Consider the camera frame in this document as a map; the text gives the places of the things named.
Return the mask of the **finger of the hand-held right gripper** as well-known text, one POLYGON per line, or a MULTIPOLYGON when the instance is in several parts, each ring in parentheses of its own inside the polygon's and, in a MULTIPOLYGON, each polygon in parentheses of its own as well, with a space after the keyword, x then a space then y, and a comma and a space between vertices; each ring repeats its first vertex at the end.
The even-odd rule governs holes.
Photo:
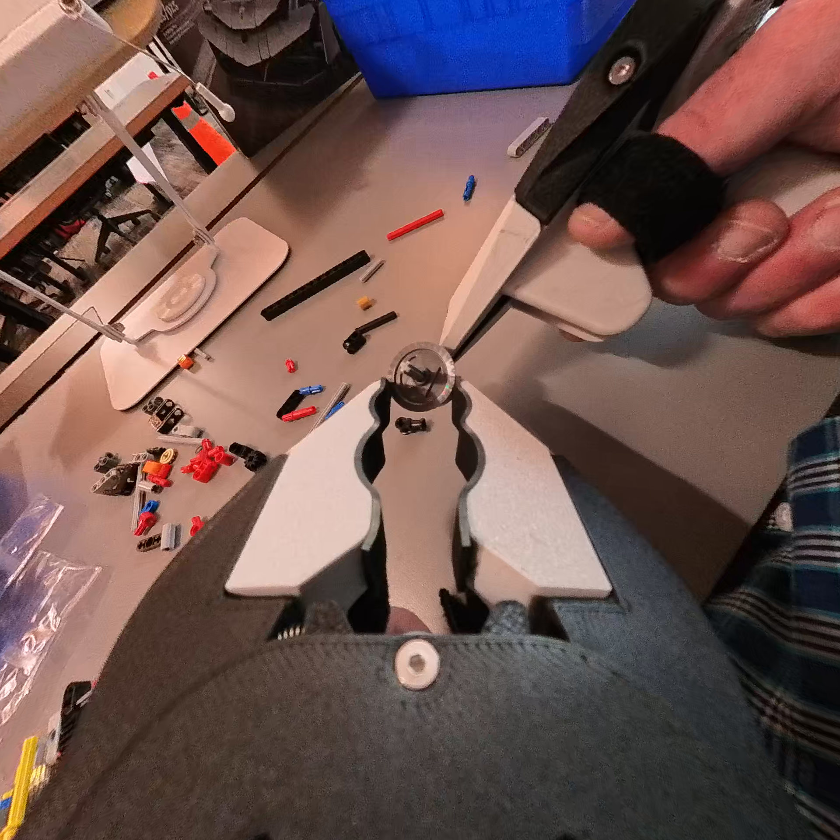
POLYGON ((439 342, 453 359, 477 336, 541 232, 540 221, 510 198, 449 300, 439 342))

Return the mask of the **pile of red lego connectors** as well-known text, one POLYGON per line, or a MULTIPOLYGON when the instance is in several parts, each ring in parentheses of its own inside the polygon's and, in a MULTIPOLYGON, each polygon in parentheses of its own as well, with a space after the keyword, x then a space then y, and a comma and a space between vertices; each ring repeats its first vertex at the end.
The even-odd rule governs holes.
POLYGON ((222 445, 215 445, 209 438, 203 438, 196 448, 194 456, 181 467, 184 475, 191 476, 195 482, 208 483, 222 466, 231 466, 236 456, 222 445))

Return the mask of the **lego gear axle subassembly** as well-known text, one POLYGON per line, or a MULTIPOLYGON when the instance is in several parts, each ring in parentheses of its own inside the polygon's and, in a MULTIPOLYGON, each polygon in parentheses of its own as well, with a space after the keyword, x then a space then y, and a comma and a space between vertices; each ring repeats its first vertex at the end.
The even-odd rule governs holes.
POLYGON ((455 361, 439 344, 416 342, 397 353, 387 378, 397 405, 410 412, 425 413, 451 398, 457 379, 455 361))

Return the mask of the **black lego connector with axle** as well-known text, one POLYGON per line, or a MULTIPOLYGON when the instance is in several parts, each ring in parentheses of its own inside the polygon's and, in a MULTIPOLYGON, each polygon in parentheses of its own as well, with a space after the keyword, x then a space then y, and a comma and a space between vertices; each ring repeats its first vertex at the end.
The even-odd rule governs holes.
POLYGON ((343 341, 343 348, 348 354, 357 354, 366 344, 367 335, 386 324, 397 320, 398 313, 389 311, 373 320, 370 320, 356 329, 343 341))

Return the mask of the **blue plaid shirt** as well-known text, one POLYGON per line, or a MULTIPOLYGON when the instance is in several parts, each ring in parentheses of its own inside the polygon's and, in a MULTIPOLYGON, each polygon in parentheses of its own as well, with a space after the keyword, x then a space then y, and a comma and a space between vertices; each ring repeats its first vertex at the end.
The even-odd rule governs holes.
POLYGON ((764 745, 817 838, 839 838, 839 420, 793 439, 784 478, 707 602, 764 745))

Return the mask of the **person's right hand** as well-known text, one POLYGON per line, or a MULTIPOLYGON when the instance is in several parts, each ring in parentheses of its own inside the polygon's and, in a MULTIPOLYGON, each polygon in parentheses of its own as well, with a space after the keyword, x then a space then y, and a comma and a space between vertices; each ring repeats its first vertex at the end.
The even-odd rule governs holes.
MULTIPOLYGON (((839 2, 785 2, 657 129, 730 176, 779 144, 838 154, 839 2)), ((839 193, 730 206, 647 275, 663 301, 770 339, 838 333, 839 193)))

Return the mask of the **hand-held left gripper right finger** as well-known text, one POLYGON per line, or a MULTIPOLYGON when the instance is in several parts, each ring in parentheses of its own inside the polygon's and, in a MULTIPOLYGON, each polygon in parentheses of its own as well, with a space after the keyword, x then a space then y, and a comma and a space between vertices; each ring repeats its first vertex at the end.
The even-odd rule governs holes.
POLYGON ((453 548, 457 590, 482 600, 605 600, 612 584, 550 450, 460 380, 453 548))

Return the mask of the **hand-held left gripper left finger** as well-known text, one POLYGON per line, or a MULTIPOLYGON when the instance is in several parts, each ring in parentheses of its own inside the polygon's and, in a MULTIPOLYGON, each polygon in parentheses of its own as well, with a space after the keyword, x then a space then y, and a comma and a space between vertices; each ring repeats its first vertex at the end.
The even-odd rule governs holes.
POLYGON ((387 382, 374 381, 287 452, 225 583, 241 597, 358 599, 382 530, 387 382))

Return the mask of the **orange object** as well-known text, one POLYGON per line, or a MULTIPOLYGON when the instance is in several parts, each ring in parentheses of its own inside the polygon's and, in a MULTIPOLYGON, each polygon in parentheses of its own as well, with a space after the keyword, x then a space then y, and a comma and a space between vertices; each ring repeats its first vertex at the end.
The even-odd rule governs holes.
POLYGON ((171 106, 168 124, 207 174, 225 163, 236 149, 228 137, 195 110, 185 98, 171 106))

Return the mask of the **light grey lego beam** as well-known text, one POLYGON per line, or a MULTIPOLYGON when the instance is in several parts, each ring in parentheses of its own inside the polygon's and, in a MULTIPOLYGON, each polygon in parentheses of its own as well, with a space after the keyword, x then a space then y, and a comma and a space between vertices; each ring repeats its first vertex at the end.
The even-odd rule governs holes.
POLYGON ((521 158, 527 153, 547 132, 552 128, 552 121, 549 117, 535 119, 524 131, 521 131, 517 138, 509 143, 507 156, 514 160, 521 158))

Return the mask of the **black lego set box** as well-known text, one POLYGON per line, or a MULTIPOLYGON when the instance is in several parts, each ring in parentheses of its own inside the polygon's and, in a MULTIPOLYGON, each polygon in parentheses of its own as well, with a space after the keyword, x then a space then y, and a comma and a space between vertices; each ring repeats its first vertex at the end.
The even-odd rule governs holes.
POLYGON ((357 71, 321 1, 163 1, 156 41, 230 105, 238 150, 261 151, 357 71))

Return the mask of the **lego car chassis assembly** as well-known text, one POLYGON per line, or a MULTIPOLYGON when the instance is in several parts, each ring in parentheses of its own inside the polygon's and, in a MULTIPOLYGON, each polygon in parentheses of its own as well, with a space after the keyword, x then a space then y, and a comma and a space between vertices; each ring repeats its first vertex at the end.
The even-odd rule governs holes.
POLYGON ((39 797, 57 770, 96 685, 96 680, 70 682, 65 687, 59 710, 49 719, 47 729, 23 741, 14 780, 2 788, 2 839, 16 837, 28 807, 39 797))

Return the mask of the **blue plastic bin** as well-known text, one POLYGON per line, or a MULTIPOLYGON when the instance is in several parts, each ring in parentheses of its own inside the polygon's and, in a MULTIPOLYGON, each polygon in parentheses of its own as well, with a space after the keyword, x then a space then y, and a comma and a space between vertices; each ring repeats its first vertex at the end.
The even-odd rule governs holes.
POLYGON ((634 1, 327 1, 378 99, 567 86, 634 1))

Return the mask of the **long black lego beam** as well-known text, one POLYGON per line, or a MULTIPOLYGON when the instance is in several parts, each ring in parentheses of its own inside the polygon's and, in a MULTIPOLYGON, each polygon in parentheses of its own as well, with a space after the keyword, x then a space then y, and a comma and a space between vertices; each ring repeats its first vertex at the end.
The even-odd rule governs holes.
POLYGON ((361 250, 289 292, 277 301, 269 304, 269 306, 262 309, 260 315, 268 322, 278 319, 281 315, 315 297, 320 292, 325 291, 335 283, 370 263, 371 257, 369 254, 365 250, 361 250))

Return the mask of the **red lego axle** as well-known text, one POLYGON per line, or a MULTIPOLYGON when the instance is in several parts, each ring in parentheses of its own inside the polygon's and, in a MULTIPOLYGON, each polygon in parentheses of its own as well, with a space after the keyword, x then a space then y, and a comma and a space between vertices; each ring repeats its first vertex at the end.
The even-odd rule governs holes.
POLYGON ((438 208, 431 213, 418 217, 409 223, 393 229, 386 234, 386 240, 388 242, 396 241, 399 238, 407 236, 421 228, 425 228, 426 226, 437 222, 442 219, 444 215, 444 210, 442 208, 438 208))

